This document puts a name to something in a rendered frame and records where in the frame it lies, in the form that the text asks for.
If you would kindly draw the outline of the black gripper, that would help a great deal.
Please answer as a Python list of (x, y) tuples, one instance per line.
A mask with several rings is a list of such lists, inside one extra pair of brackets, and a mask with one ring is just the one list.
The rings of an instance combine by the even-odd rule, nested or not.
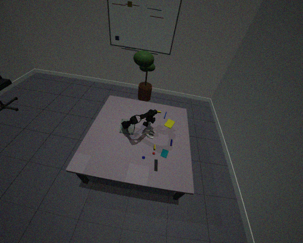
[(148, 122), (149, 122), (150, 119), (151, 119), (151, 117), (150, 117), (150, 118), (146, 117), (146, 119), (145, 119), (146, 122), (144, 121), (144, 122), (143, 122), (143, 125), (147, 127), (147, 126), (149, 125)]

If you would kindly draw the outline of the teal flat plate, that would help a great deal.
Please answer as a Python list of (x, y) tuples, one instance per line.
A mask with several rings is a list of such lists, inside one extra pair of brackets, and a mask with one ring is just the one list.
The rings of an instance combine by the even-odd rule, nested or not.
[(168, 153), (169, 153), (169, 151), (163, 149), (160, 156), (163, 157), (163, 158), (167, 158)]

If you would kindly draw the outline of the yellow flat square plate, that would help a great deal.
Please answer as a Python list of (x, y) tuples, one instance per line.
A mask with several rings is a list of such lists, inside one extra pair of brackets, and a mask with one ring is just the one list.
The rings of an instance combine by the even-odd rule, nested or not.
[(168, 119), (167, 122), (165, 123), (164, 126), (168, 127), (168, 128), (172, 128), (172, 126), (174, 125), (175, 121)]

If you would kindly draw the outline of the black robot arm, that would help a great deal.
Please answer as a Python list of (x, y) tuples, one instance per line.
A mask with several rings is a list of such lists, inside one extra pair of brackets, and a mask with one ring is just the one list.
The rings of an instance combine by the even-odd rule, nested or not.
[[(151, 122), (152, 124), (155, 122), (155, 117), (154, 118), (152, 118), (155, 114), (157, 114), (157, 110), (152, 110), (152, 109), (150, 109), (147, 113), (145, 113), (145, 114), (141, 114), (141, 115), (134, 115), (134, 116), (132, 116), (131, 118), (130, 118), (130, 120), (129, 121), (123, 121), (122, 123), (121, 123), (121, 125), (122, 125), (122, 127), (123, 127), (123, 129), (126, 129), (126, 128), (128, 128), (131, 124), (133, 125), (135, 125), (135, 124), (137, 124), (137, 123), (139, 123), (142, 119), (144, 119), (144, 118), (150, 118), (151, 117), (151, 119), (149, 120), (149, 122)], [(138, 120), (137, 120), (137, 118), (136, 118), (136, 116), (140, 116), (140, 121), (138, 122)]]

